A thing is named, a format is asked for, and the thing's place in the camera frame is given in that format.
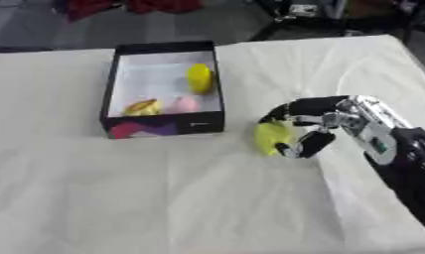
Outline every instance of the yellow toy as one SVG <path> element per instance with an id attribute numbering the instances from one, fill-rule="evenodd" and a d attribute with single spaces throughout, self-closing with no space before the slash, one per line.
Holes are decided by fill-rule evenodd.
<path id="1" fill-rule="evenodd" d="M 277 143 L 288 144 L 293 139 L 293 134 L 280 121 L 259 123 L 254 130 L 254 139 L 257 147 L 265 155 L 278 154 Z"/>
<path id="2" fill-rule="evenodd" d="M 123 116 L 158 115 L 162 113 L 162 104 L 157 99 L 134 103 L 124 109 Z"/>
<path id="3" fill-rule="evenodd" d="M 204 63 L 196 63 L 187 71 L 190 90 L 196 94 L 209 92 L 213 87 L 213 73 Z"/>

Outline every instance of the black box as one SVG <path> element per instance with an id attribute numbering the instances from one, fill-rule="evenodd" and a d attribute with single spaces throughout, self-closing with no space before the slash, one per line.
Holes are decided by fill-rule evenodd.
<path id="1" fill-rule="evenodd" d="M 198 96 L 199 110 L 190 113 L 124 116 L 132 102 L 170 101 L 189 92 L 185 79 L 192 64 L 207 64 L 213 87 Z M 116 49 L 100 112 L 100 122 L 113 139 L 149 135 L 221 132 L 224 105 L 213 42 L 125 45 Z"/>

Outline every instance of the robotic finger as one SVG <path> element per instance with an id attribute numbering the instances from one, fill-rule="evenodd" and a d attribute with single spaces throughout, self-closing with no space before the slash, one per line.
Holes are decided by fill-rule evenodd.
<path id="1" fill-rule="evenodd" d="M 276 142 L 274 147 L 283 156 L 310 158 L 332 143 L 336 136 L 329 129 L 339 126 L 341 117 L 336 114 L 337 105 L 348 96 L 302 98 L 280 105 L 262 117 L 259 123 L 290 121 L 294 126 L 317 125 L 317 130 L 301 137 L 295 144 Z"/>

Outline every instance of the pink ball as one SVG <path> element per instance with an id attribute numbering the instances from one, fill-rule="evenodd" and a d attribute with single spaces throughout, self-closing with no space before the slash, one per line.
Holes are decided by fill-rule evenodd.
<path id="1" fill-rule="evenodd" d="M 199 103 L 192 96 L 180 96 L 173 105 L 176 113 L 193 113 L 199 111 Z"/>

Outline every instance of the red object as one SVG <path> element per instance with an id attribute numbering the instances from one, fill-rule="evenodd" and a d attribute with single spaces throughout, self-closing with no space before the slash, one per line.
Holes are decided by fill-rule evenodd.
<path id="1" fill-rule="evenodd" d="M 76 21 L 112 7 L 111 0 L 69 0 L 68 19 Z"/>
<path id="2" fill-rule="evenodd" d="M 76 21 L 112 8 L 112 0 L 68 0 L 68 18 Z M 170 13 L 191 12 L 202 8 L 201 0 L 126 0 L 128 9 L 143 14 L 152 11 Z"/>
<path id="3" fill-rule="evenodd" d="M 129 0 L 128 7 L 129 10 L 137 13 L 153 10 L 184 13 L 199 10 L 202 4 L 201 0 Z"/>

